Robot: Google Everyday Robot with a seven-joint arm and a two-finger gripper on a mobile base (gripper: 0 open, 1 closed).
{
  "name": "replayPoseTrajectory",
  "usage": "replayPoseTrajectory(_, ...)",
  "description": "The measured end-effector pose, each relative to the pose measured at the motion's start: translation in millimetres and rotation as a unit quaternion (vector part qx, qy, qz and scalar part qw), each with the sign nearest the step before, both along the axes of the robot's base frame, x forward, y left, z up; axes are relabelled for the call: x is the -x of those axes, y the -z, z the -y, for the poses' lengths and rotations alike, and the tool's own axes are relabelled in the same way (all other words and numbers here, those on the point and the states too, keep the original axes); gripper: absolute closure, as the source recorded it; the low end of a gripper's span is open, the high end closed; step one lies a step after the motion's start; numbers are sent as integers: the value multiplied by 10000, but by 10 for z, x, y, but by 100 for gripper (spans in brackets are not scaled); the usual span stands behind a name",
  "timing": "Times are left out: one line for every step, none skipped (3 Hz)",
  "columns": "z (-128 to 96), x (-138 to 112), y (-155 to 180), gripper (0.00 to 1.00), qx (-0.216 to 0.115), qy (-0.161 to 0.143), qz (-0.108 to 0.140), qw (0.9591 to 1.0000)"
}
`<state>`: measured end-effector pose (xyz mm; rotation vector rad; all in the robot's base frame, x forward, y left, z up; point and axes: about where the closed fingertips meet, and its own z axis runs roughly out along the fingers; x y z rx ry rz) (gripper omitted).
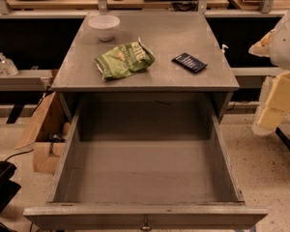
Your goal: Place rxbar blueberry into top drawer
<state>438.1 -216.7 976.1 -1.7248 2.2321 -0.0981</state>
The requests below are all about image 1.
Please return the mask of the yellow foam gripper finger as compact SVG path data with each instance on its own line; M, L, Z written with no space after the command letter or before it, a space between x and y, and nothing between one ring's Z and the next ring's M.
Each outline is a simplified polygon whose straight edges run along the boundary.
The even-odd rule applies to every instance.
M290 71L267 76L263 82L252 131L257 135L274 132L290 113Z

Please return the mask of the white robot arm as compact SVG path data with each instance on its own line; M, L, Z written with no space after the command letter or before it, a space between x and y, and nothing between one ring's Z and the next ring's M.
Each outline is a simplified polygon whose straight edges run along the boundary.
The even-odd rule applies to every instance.
M273 65L283 69L276 77L266 77L261 88L260 104L254 115L252 131L258 135L268 135L290 113L290 10L248 52L269 57Z

